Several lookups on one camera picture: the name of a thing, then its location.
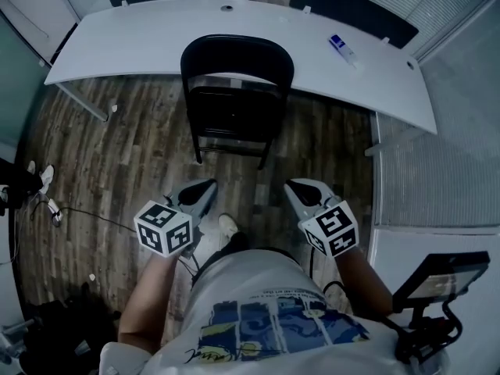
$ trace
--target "white desk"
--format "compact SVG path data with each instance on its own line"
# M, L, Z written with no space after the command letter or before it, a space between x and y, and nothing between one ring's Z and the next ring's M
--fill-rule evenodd
M223 5L234 9L224 12ZM361 68L348 65L328 43L334 33L358 56ZM437 133L415 59L349 25L261 2L160 0L96 12L81 21L45 84L58 84L106 120L106 114L61 83L125 74L179 74L186 46L207 34L242 34L275 41L294 61L294 89L337 98Z

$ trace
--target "person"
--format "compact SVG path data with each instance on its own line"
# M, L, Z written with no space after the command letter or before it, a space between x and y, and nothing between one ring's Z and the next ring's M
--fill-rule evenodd
M46 195L54 178L54 167L49 165L45 171L35 173L35 163L30 162L27 170L22 166L0 159L0 216L5 209L20 209L24 200L32 195Z
M230 241L194 278L180 334L160 348L178 256L153 255L118 342L102 349L101 374L407 373L395 358L395 331L330 309L289 254L249 249L229 215L219 226ZM336 262L354 307L365 317L391 314L392 295L360 250Z

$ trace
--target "leg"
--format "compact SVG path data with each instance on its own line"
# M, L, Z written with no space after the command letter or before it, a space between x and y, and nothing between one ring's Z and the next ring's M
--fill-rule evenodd
M272 143L273 143L273 139L271 139L270 141L267 141L266 147L264 148L264 151L262 152L262 158L260 159L258 170L261 170L262 168L264 168L264 164L266 163L267 155L269 154L269 150L271 149Z
M400 143L405 143L407 141L411 141L412 139L415 139L415 138L417 138L420 135L425 134L425 133L426 133L426 131L422 130L420 128L409 128L409 129L401 132L399 135L393 137L392 139L389 139L387 141L383 141L382 143L379 143L379 144L374 145L370 148L367 148L365 150L365 156L371 157L373 155L376 155L378 152L385 150L386 148L395 147L396 145L398 145Z
M29 173L4 159L0 159L0 184L6 184L12 189L23 190L29 194L36 193L43 187L38 175Z
M202 273L204 273L213 263L219 261L226 255L243 252L250 248L247 235L239 231L238 226L229 215L222 214L219 217L219 228L221 234L230 238L229 243L218 252L213 253L209 259L206 260L205 264L202 265L202 268L200 268L193 277L193 286Z
M191 127L191 137L193 138L193 146L195 147L196 162L198 164L201 164L203 163L203 161L202 161L202 155L200 154L200 143L198 140L198 133L196 132L196 128L193 126L193 121L189 116L189 112L187 113L187 119L189 120L189 126Z
M102 112L97 108L96 105L89 102L84 96L80 94L77 89L70 85L69 82L65 82L64 84L56 84L59 89L64 91L68 96L70 96L75 102L80 104L84 109L86 109L90 114L99 118L102 122L106 122L108 120L108 114Z
M0 197L2 213L5 208L20 209L27 196L34 195L44 187L42 179L37 174L29 173L4 159L0 159L0 184L7 185L5 193Z

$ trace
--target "shoe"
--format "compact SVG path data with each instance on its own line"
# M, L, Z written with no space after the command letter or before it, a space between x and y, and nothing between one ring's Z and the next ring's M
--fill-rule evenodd
M47 168L45 168L45 171L40 174L40 178L41 182L43 183L43 187L39 190L39 192L43 195L46 195L48 187L50 186L52 179L54 179L54 167L48 166Z
M226 213L219 216L219 229L220 233L228 239L231 239L239 231L233 217Z
M34 164L34 161L30 161L30 164L28 165L28 172L31 174L31 175L34 175L34 171L36 169L36 166Z

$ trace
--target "chair seat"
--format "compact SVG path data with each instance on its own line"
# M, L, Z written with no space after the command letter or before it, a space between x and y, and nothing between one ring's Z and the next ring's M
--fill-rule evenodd
M189 98L187 113L200 136L264 142L280 129L280 101L270 93L200 86Z

